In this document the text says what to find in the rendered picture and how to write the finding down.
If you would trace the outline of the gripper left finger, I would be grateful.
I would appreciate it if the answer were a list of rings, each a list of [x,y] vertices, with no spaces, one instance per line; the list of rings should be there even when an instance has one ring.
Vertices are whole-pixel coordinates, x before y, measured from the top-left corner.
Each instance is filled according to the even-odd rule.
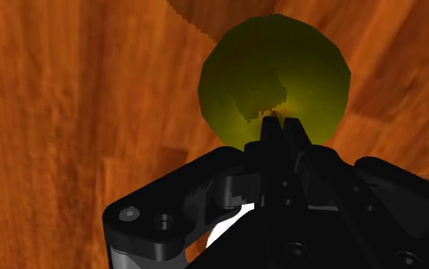
[[[107,206],[108,268],[284,269],[283,247],[267,230],[267,164],[276,155],[263,150],[282,137],[279,120],[265,117],[261,139],[244,150],[218,147]],[[188,261],[188,246],[250,203],[258,208]]]

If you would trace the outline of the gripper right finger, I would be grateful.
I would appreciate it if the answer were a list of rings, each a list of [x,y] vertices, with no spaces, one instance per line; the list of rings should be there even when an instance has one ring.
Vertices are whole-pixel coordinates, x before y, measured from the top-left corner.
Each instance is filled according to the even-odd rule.
[[[349,165],[297,118],[283,131],[307,204],[336,207],[368,261],[429,261],[429,181],[377,157]]]

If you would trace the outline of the green round fruit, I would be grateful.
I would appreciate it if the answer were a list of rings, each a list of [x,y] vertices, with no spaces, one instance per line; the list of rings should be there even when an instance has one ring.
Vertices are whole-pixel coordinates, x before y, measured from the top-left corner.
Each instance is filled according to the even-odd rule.
[[[346,111],[351,72],[340,49],[305,22],[281,14],[231,28],[203,63],[202,117],[223,144],[260,138],[264,117],[297,118],[323,144]]]

